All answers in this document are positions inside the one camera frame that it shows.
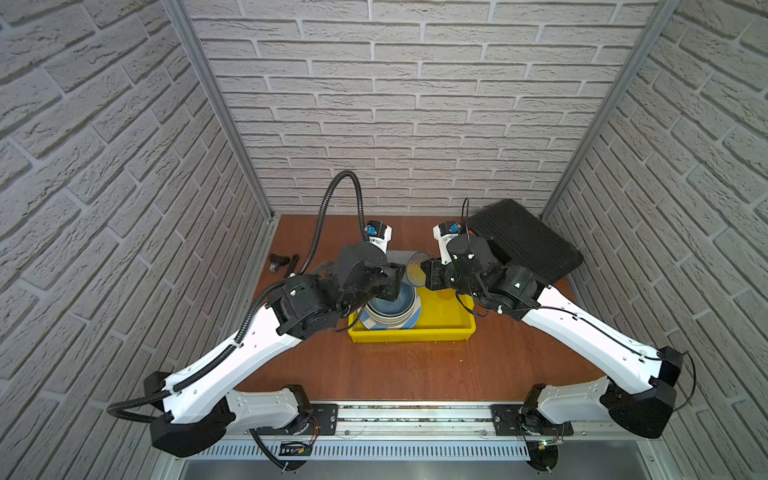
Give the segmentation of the dark blue ceramic bowl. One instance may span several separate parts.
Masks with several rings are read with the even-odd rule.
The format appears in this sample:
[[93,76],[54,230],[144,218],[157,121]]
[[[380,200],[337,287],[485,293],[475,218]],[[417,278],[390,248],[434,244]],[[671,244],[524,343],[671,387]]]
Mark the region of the dark blue ceramic bowl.
[[402,284],[395,300],[374,298],[368,303],[368,308],[380,317],[399,317],[412,309],[416,298],[416,289],[409,284]]

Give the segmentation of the yellow plastic bin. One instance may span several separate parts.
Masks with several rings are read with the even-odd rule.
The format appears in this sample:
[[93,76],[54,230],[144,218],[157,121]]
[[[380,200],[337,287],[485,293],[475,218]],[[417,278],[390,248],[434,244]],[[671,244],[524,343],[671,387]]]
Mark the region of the yellow plastic bin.
[[413,343],[468,340],[476,321],[466,308],[474,306],[470,296],[456,299],[453,290],[416,289],[419,300],[414,312],[398,328],[375,326],[369,313],[347,331],[355,343]]

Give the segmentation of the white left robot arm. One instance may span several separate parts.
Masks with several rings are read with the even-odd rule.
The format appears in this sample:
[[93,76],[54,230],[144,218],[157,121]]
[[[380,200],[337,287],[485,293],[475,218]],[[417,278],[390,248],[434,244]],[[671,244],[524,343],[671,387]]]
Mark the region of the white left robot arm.
[[349,170],[337,174],[326,189],[307,257],[315,256],[331,197],[345,178],[355,189],[361,242],[343,247],[337,260],[324,268],[302,267],[266,287],[235,333],[178,372],[150,374],[144,380],[144,396],[114,402],[108,414],[149,425],[153,447],[176,457],[206,450],[232,426],[301,431],[313,414],[301,387],[245,394],[237,386],[314,334],[336,330],[341,319],[372,299],[395,300],[405,270],[386,256],[391,227],[365,220],[362,188]]

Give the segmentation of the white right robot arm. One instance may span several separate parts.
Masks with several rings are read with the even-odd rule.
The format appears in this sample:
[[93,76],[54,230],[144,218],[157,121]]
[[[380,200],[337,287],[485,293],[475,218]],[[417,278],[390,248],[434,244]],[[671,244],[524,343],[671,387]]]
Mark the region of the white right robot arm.
[[421,264],[427,289],[469,296],[489,312],[550,335],[603,373],[592,382],[533,386],[518,411],[527,434],[573,421],[613,421],[642,438],[662,435],[676,410],[683,353],[622,334],[531,270],[501,263],[481,237],[439,227],[434,237],[440,255]]

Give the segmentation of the grey translucent plastic cup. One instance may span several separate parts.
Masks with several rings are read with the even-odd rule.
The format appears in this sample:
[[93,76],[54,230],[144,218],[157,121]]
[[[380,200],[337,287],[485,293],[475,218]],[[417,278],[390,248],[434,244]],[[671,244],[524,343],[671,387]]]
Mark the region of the grey translucent plastic cup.
[[431,259],[427,252],[389,250],[387,259],[391,263],[405,266],[403,281],[415,288],[423,288],[426,284],[426,274],[421,268],[421,263]]

